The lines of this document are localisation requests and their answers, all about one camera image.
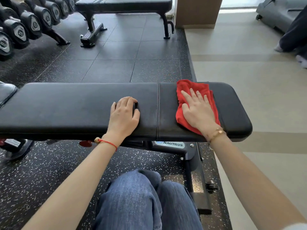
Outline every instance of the brown pillar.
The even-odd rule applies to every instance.
[[[214,28],[222,0],[175,0],[177,28]]]

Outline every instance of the bracelet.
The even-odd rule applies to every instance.
[[[217,128],[217,130],[214,132],[213,136],[211,137],[211,139],[208,141],[209,144],[212,143],[212,141],[217,138],[219,135],[222,135],[222,134],[226,134],[226,132],[224,132],[223,129],[220,129],[220,128]]]
[[[108,143],[112,146],[114,146],[116,148],[115,151],[117,151],[117,146],[109,141],[106,141],[106,140],[103,140],[103,139],[100,139],[99,137],[96,137],[96,139],[94,140],[95,143],[101,143],[101,142],[104,142],[104,143]]]

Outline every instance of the microfiber cloth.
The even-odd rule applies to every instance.
[[[184,96],[182,95],[181,91],[185,91],[187,92],[189,95],[191,95],[190,93],[190,88],[192,88],[194,90],[194,92],[196,93],[196,91],[199,91],[202,95],[202,97],[204,97],[204,95],[207,95],[207,98],[209,100],[209,103],[211,105],[211,108],[213,110],[214,116],[215,116],[215,122],[218,125],[221,125],[220,120],[219,120],[219,114],[217,112],[217,108],[214,102],[214,98],[213,98],[213,92],[212,90],[209,89],[209,84],[204,84],[204,83],[195,83],[189,80],[180,80],[177,81],[177,97],[178,97],[178,101],[179,101],[179,107],[178,110],[176,112],[176,120],[177,123],[181,124],[182,126],[184,126],[185,128],[189,129],[190,131],[193,131],[199,135],[202,135],[202,133],[192,127],[190,124],[188,124],[188,122],[186,121],[186,119],[183,116],[183,112],[182,112],[182,104],[186,103],[186,100],[184,98]]]

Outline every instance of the gold bracelet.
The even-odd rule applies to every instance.
[[[223,129],[218,128],[218,129],[214,132],[214,134],[213,134],[213,136],[211,137],[211,139],[209,140],[209,144],[211,144],[212,141],[213,141],[215,138],[217,138],[219,135],[222,135],[222,134],[226,134],[226,132],[224,132]]]

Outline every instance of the hand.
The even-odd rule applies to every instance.
[[[137,102],[132,97],[123,97],[117,104],[116,102],[112,104],[108,131],[102,139],[109,139],[110,142],[119,146],[127,136],[131,135],[140,120],[138,109],[134,110],[132,116],[133,104]]]
[[[192,127],[197,128],[206,139],[209,139],[209,136],[221,127],[215,122],[215,116],[207,96],[202,97],[199,91],[196,91],[195,94],[193,89],[190,89],[191,96],[183,90],[181,93],[189,104],[182,104],[183,116],[186,121]]]

